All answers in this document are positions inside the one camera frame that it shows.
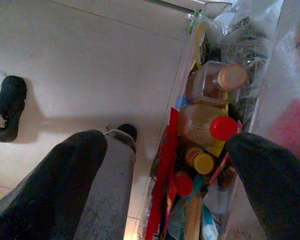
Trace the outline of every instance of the bottle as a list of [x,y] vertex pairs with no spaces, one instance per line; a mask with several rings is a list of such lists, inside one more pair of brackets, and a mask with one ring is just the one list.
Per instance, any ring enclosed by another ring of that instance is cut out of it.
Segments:
[[174,174],[176,193],[181,197],[189,196],[194,190],[194,181],[185,171],[177,171]]
[[202,175],[211,173],[215,167],[213,157],[200,147],[190,147],[185,153],[185,162]]
[[[219,157],[224,141],[237,133],[238,125],[235,120],[227,117],[223,109],[212,105],[193,104],[180,110],[177,130],[183,138]],[[220,143],[222,144],[218,151],[210,151]]]
[[239,64],[224,66],[218,73],[209,75],[207,78],[222,92],[230,92],[246,84],[248,73],[246,69]]
[[186,172],[190,178],[194,178],[198,172],[194,169],[193,166],[190,166],[186,163],[186,152],[188,145],[180,144],[176,149],[176,158],[174,165],[174,172],[182,171]]
[[190,101],[235,102],[239,98],[239,88],[247,81],[248,73],[243,66],[210,60],[189,79],[186,95]]

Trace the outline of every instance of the clear plastic container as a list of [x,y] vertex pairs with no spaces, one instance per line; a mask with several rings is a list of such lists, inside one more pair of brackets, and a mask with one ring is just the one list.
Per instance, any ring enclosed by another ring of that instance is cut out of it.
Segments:
[[237,130],[236,121],[227,117],[223,109],[212,105],[188,105],[179,113],[178,133],[208,152],[211,147],[234,136]]
[[248,81],[248,73],[239,64],[207,61],[188,80],[186,96],[190,101],[202,100],[216,104],[235,102],[240,87]]

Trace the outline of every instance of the red packaging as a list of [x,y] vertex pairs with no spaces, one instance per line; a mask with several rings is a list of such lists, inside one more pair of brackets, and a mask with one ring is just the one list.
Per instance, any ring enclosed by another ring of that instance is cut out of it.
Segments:
[[[156,173],[156,183],[154,186],[152,206],[151,206],[148,224],[145,232],[145,240],[159,239],[160,224],[162,220],[161,204],[162,201],[165,199],[165,189],[166,189],[168,178],[169,179],[172,178],[172,180],[169,181],[169,183],[171,185],[173,184],[173,168],[175,165],[177,138],[178,138],[178,132],[177,132],[178,115],[179,112],[176,109],[171,108],[170,121],[168,126],[168,138],[161,150],[161,158]],[[169,194],[168,192],[168,195],[170,197],[168,199],[170,199],[170,201],[174,199],[174,196],[176,195],[173,191],[173,187],[171,189],[172,189],[171,194]],[[167,208],[166,217],[167,215],[170,216],[171,207]]]

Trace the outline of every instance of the black shoe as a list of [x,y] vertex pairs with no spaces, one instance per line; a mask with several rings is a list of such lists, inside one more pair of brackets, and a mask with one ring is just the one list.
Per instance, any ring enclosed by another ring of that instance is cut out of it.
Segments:
[[137,141],[138,131],[134,126],[130,124],[122,124],[117,129],[130,135],[135,142]]
[[0,128],[0,142],[8,143],[17,138],[19,119],[25,108],[27,86],[17,76],[7,76],[0,90],[0,111],[4,112],[5,127]]

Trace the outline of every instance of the pink fabric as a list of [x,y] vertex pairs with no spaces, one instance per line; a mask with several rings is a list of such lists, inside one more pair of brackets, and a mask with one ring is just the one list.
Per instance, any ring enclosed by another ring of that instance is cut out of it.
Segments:
[[271,138],[300,158],[300,101],[294,99],[270,127]]

